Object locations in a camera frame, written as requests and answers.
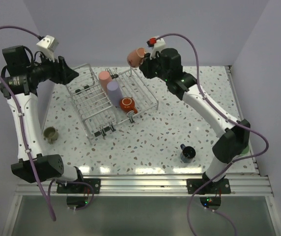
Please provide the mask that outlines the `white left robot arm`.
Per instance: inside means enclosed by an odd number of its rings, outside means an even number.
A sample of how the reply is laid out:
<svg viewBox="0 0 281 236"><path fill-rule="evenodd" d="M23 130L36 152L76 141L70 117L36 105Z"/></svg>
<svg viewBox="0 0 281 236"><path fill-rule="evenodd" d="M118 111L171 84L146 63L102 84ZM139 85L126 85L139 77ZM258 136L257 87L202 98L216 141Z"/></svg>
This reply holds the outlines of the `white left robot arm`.
<svg viewBox="0 0 281 236"><path fill-rule="evenodd" d="M85 189L85 180L79 168L64 165L59 154L47 154L38 119L37 88L50 80L67 85L79 76L71 69L64 57L51 61L41 55L41 62L30 60L31 51L22 45L2 50L6 66L1 77L0 90L11 109L17 139L18 162L11 165L12 173L29 183L50 179L68 181L74 193Z"/></svg>

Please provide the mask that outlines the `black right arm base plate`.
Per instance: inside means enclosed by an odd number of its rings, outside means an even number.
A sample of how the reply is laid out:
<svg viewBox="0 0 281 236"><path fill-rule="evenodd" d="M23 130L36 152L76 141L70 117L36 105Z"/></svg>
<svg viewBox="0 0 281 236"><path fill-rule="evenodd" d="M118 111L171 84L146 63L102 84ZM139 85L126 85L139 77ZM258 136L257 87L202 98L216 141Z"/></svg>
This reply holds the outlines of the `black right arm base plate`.
<svg viewBox="0 0 281 236"><path fill-rule="evenodd" d="M186 186L188 194L193 194L199 187L201 187L204 183L206 183L203 179L197 178L189 178L186 180ZM218 182L211 182L201 190L197 192L197 194L205 195L205 194L230 194L231 188L229 184L229 180L227 178L223 178Z"/></svg>

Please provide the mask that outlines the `dark blue glazed mug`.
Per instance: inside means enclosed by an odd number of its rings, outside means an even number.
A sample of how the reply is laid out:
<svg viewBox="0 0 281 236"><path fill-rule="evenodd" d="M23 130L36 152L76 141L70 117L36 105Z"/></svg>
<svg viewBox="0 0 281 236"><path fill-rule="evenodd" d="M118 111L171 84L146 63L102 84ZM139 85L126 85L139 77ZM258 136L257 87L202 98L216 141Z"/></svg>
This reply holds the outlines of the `dark blue glazed mug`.
<svg viewBox="0 0 281 236"><path fill-rule="evenodd" d="M180 159L184 163L190 163L196 156L196 150L193 147L185 146L184 144L181 144L180 148Z"/></svg>

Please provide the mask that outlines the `orange red mug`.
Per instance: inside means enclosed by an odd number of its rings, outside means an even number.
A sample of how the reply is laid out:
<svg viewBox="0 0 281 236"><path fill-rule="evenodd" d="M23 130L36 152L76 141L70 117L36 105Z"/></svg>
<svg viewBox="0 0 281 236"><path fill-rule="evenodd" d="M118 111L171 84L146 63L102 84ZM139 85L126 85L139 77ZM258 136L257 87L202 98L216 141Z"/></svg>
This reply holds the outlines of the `orange red mug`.
<svg viewBox="0 0 281 236"><path fill-rule="evenodd" d="M135 114L138 113L138 111L136 109L135 101L131 97L122 98L120 100L119 105L120 105L121 110L123 110L126 113L128 113L128 112L134 112Z"/></svg>

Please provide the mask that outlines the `pink textured mug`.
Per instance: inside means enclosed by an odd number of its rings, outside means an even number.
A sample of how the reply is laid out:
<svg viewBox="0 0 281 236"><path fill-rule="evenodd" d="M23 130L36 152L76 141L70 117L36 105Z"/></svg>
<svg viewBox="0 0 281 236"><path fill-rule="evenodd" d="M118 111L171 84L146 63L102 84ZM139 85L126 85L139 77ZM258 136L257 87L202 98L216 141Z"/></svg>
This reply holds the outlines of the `pink textured mug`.
<svg viewBox="0 0 281 236"><path fill-rule="evenodd" d="M137 48L133 50L127 56L127 62L129 66L132 68L138 68L142 64L145 54L146 54L145 48Z"/></svg>

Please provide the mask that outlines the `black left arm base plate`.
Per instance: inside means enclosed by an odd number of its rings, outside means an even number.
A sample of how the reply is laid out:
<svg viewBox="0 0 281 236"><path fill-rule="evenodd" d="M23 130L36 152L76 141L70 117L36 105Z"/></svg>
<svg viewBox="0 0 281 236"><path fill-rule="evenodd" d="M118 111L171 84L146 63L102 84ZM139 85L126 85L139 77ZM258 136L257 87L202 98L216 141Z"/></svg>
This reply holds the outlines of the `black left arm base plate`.
<svg viewBox="0 0 281 236"><path fill-rule="evenodd" d="M56 192L58 194L99 194L101 187L100 178L84 178L85 184L58 183Z"/></svg>

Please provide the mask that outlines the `light green tumbler cup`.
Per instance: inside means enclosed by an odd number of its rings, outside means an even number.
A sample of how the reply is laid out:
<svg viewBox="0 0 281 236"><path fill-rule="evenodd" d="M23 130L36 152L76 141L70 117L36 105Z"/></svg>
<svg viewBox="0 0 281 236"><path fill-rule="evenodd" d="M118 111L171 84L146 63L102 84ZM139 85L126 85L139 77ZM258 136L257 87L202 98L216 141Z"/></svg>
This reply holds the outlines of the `light green tumbler cup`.
<svg viewBox="0 0 281 236"><path fill-rule="evenodd" d="M248 155L249 152L250 152L250 147L249 147L249 145L247 145L247 146L244 148L244 150L242 150L242 152L239 154L239 157L241 157L241 156L246 156L246 155Z"/></svg>

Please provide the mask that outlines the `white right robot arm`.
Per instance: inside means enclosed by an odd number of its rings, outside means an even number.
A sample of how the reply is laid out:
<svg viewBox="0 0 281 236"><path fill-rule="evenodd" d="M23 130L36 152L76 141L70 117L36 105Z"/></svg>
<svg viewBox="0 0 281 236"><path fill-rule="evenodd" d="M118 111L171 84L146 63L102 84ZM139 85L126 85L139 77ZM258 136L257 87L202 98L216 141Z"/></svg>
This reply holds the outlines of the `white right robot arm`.
<svg viewBox="0 0 281 236"><path fill-rule="evenodd" d="M148 79L157 77L164 81L169 92L197 111L215 131L219 139L212 147L214 157L203 173L202 181L204 191L215 192L225 176L225 167L247 148L250 123L231 116L214 100L211 101L214 107L211 107L199 92L197 79L183 70L181 56L176 49L166 48L156 52L153 59L146 53L139 69Z"/></svg>

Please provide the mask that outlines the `grey beige mug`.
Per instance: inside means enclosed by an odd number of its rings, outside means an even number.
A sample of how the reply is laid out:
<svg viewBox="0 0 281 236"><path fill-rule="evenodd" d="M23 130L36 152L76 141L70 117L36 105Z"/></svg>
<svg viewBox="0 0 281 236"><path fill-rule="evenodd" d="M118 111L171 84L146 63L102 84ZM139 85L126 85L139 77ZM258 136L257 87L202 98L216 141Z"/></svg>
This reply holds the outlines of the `grey beige mug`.
<svg viewBox="0 0 281 236"><path fill-rule="evenodd" d="M43 136L49 144L53 144L58 139L59 133L57 129L51 126L51 127L47 127L43 131Z"/></svg>

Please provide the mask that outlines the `pink tumbler cup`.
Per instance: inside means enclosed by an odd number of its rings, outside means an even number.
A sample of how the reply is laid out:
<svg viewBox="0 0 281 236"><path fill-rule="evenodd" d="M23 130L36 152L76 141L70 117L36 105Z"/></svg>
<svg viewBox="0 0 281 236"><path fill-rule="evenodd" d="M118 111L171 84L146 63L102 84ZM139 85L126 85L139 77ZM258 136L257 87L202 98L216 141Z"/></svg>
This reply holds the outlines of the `pink tumbler cup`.
<svg viewBox="0 0 281 236"><path fill-rule="evenodd" d="M112 77L111 77L110 73L108 71L101 71L98 74L98 79L99 79L99 83L100 83L101 87L103 88L103 90L105 91L105 93L108 93L107 84L112 81Z"/></svg>

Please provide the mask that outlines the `lilac tumbler cup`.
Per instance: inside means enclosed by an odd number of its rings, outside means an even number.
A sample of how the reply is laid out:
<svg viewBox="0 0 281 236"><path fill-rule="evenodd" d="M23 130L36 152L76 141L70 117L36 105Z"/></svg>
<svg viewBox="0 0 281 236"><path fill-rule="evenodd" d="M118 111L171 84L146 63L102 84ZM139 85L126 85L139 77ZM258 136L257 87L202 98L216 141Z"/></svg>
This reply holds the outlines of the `lilac tumbler cup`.
<svg viewBox="0 0 281 236"><path fill-rule="evenodd" d="M119 84L116 81L111 81L107 84L108 97L115 107L120 106L120 101L123 99L123 95Z"/></svg>

